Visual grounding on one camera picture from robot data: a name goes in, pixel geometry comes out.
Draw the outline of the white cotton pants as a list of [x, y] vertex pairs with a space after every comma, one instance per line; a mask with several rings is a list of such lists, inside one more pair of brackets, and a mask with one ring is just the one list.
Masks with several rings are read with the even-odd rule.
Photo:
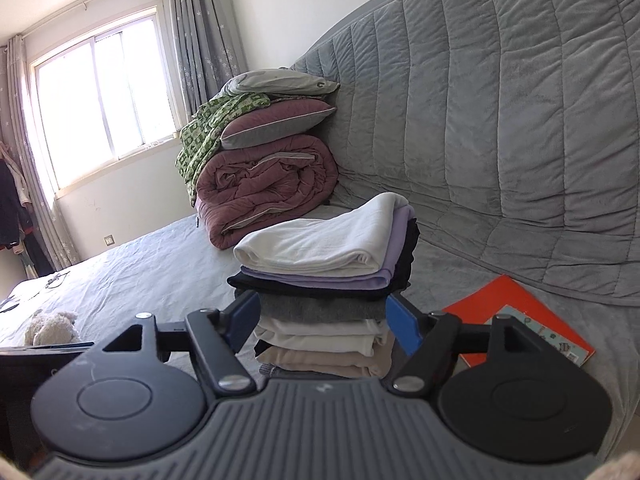
[[247, 234], [233, 255], [258, 273], [360, 278], [393, 269], [413, 217], [404, 196], [385, 192], [333, 218], [300, 218]]

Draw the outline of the stack of folded clothes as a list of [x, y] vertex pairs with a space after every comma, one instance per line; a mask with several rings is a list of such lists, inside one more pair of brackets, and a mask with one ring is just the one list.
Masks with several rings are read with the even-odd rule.
[[260, 320], [255, 359], [267, 377], [385, 377], [392, 369], [395, 338], [385, 321], [385, 301], [409, 285], [418, 244], [416, 216], [394, 267], [360, 278], [266, 280], [243, 269], [228, 278], [237, 294], [258, 292]]

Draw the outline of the dark clothes hanging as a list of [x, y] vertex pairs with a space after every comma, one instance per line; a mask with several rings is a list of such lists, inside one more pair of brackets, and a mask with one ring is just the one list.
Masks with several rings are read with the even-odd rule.
[[29, 207], [32, 206], [26, 180], [1, 144], [1, 248], [13, 249], [34, 232]]

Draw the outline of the white plush dog toy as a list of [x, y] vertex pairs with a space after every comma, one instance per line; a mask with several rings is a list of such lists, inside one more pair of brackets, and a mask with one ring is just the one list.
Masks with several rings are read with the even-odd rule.
[[55, 311], [43, 313], [37, 310], [30, 318], [24, 344], [27, 347], [50, 346], [50, 344], [77, 344], [80, 341], [75, 328], [75, 312]]

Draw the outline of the orange red book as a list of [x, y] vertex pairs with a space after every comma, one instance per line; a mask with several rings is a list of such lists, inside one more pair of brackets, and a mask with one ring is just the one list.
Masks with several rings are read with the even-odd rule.
[[450, 304], [444, 311], [468, 324], [490, 325], [496, 315], [510, 315], [577, 366], [583, 366], [596, 353], [593, 346], [567, 322], [505, 275], [499, 276], [472, 295]]

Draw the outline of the grey patterned curtain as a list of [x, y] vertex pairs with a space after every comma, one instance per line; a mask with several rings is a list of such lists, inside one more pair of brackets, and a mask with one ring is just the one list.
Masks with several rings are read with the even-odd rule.
[[24, 38], [1, 47], [1, 141], [20, 167], [32, 200], [38, 240], [55, 270], [80, 263], [79, 252], [56, 201], [52, 162], [37, 124]]

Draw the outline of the maroon folded quilt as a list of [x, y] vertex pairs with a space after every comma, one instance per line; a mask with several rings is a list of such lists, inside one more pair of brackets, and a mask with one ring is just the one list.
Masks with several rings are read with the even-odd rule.
[[196, 182], [195, 208], [209, 241], [225, 250], [250, 232], [308, 214], [329, 199], [337, 180], [326, 144], [296, 134], [215, 155]]

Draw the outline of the green patterned blanket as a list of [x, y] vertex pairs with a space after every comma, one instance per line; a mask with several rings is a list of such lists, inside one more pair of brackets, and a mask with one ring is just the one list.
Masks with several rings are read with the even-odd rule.
[[196, 182], [209, 159], [220, 150], [224, 128], [236, 118], [269, 105], [270, 99], [265, 93], [221, 94], [201, 105], [192, 120], [180, 130], [181, 148], [175, 166], [192, 206], [196, 200]]

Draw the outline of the grey pink pillow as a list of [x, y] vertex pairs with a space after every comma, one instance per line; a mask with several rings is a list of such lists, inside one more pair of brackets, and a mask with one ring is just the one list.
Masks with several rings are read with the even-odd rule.
[[221, 146], [238, 150], [295, 136], [319, 125], [335, 111], [334, 106], [316, 99], [272, 103], [233, 119], [222, 130]]

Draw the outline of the grey top pillow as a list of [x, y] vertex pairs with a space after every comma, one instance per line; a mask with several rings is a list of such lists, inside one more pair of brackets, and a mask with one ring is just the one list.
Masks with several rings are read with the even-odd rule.
[[250, 70], [231, 78], [219, 90], [218, 96], [238, 96], [244, 93], [328, 96], [338, 88], [338, 82], [298, 70], [266, 68]]

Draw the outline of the window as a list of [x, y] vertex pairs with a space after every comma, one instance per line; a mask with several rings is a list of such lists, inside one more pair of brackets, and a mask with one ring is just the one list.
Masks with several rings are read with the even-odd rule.
[[66, 41], [32, 70], [32, 102], [58, 190], [175, 135], [160, 8]]

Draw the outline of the right grey curtain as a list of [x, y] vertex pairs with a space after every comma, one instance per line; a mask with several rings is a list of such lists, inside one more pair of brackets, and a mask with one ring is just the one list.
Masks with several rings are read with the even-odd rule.
[[169, 0], [186, 112], [193, 115], [232, 77], [247, 71], [232, 0]]

